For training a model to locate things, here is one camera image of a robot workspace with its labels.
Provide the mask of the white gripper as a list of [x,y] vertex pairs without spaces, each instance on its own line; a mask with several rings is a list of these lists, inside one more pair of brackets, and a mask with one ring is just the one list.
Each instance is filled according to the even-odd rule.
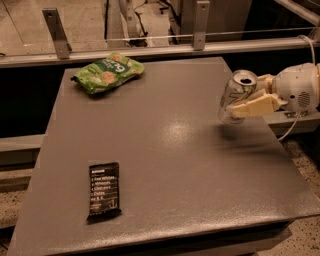
[[257,89],[267,93],[237,103],[229,108],[234,118],[248,118],[272,114],[283,108],[290,112],[315,112],[319,105],[320,70],[318,64],[305,63],[291,66],[275,77],[265,74],[258,77]]

